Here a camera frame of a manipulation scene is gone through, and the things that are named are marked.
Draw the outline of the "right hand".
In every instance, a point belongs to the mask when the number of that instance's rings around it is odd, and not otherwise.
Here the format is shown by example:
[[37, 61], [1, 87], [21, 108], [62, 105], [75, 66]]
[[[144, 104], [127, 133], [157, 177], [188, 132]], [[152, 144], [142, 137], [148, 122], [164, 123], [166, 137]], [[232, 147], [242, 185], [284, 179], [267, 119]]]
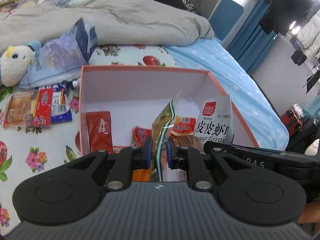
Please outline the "right hand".
[[306, 204], [302, 214], [298, 219], [299, 224], [319, 223], [320, 203], [319, 201]]

